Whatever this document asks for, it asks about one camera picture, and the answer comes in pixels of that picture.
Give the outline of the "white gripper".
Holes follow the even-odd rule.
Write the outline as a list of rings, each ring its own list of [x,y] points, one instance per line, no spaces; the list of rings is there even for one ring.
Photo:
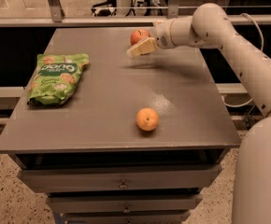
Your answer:
[[[157,45],[161,49],[172,49],[173,42],[170,31],[171,23],[172,20],[155,21],[153,23],[152,31],[156,40],[153,37],[141,39],[126,51],[127,55],[134,58],[141,55],[150,54],[157,49]]]

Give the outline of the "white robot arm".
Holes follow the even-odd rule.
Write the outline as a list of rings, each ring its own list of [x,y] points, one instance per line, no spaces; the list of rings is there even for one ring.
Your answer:
[[[156,21],[151,37],[127,50],[131,57],[178,46],[218,49],[264,118],[242,139],[235,166],[232,224],[271,224],[271,58],[240,35],[218,5],[191,17]]]

